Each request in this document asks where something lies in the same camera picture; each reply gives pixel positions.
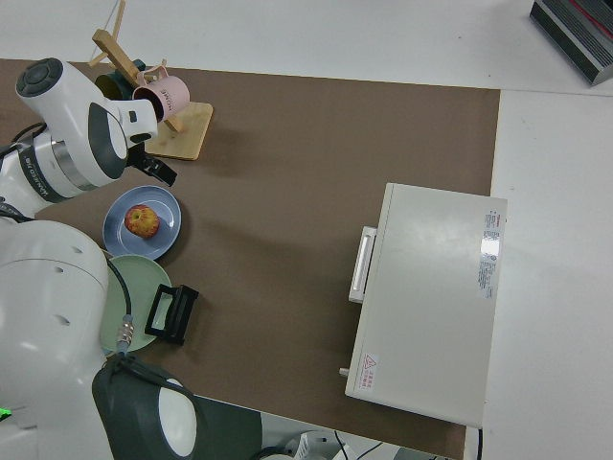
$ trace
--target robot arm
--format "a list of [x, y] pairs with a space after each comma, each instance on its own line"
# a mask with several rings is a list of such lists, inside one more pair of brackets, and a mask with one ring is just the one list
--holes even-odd
[[[171, 184], [176, 174], [144, 149], [157, 133], [152, 105], [110, 101], [54, 58], [28, 67], [16, 89], [46, 126], [0, 148], [0, 407], [13, 411], [0, 423], [0, 456], [212, 458], [200, 455], [204, 425], [196, 422], [189, 392], [177, 392], [180, 383], [170, 375], [140, 363], [125, 368], [129, 375], [118, 365], [101, 370], [108, 280], [97, 245], [61, 223], [15, 222], [117, 180], [126, 166]], [[113, 403], [115, 393], [124, 405]], [[150, 412], [146, 424], [139, 418], [143, 407]], [[126, 417], [131, 424], [117, 429]], [[154, 451], [145, 445], [150, 437]]]
[[28, 67], [16, 91], [47, 127], [0, 153], [5, 211], [11, 206], [33, 216], [117, 180], [126, 166], [173, 182], [176, 174], [144, 151], [143, 143], [157, 135], [150, 102], [110, 101], [75, 67], [53, 57]]

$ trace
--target table surface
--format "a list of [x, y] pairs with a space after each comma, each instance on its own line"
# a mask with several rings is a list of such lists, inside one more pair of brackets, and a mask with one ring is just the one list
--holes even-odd
[[[3, 79], [25, 66], [4, 61]], [[486, 195], [499, 92], [172, 73], [216, 108], [202, 157], [171, 165], [183, 221], [160, 260], [201, 300], [185, 346], [139, 354], [206, 397], [461, 456], [463, 426], [348, 398], [338, 369], [351, 362], [360, 312], [348, 295], [362, 226], [378, 222], [385, 184]], [[15, 97], [3, 105], [17, 131], [28, 109]], [[39, 217], [100, 242], [110, 203], [148, 182], [129, 173]]]
[[[89, 37], [114, 4], [7, 0], [0, 57], [88, 60]], [[131, 54], [191, 68], [505, 90], [491, 192], [510, 201], [511, 218], [484, 458], [607, 458], [613, 113], [604, 96], [613, 81], [590, 88], [533, 27], [531, 0], [186, 0], [170, 12], [168, 36], [151, 40], [143, 24], [161, 23], [167, 4], [128, 2], [120, 40]], [[476, 433], [467, 440], [465, 458], [474, 458]]]

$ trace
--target white table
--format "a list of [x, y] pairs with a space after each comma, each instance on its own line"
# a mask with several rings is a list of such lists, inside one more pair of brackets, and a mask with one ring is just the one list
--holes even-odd
[[[5, 0], [0, 58], [88, 60], [114, 4]], [[484, 458], [608, 458], [613, 81], [590, 88], [531, 5], [129, 0], [120, 41], [176, 67], [503, 89], [491, 191], [510, 218]], [[465, 458], [475, 445], [469, 430]]]

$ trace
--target brown table mat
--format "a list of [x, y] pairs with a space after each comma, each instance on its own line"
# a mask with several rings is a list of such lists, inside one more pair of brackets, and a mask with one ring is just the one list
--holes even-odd
[[[0, 144], [37, 121], [14, 95], [26, 65], [0, 60]], [[385, 184], [488, 195], [499, 92], [173, 74], [216, 111], [200, 158], [168, 161], [183, 225], [158, 261], [200, 298], [183, 347], [156, 341], [139, 354], [199, 395], [461, 458], [463, 426], [349, 398], [338, 369], [360, 313], [348, 292], [361, 229], [377, 224]], [[102, 244], [109, 206], [142, 184], [158, 183], [129, 171], [39, 217]]]

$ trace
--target red apple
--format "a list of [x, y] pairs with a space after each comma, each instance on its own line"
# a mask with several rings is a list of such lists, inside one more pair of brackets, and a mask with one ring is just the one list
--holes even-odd
[[125, 213], [124, 225], [138, 237], [151, 238], [160, 228], [160, 218], [145, 204], [137, 204]]

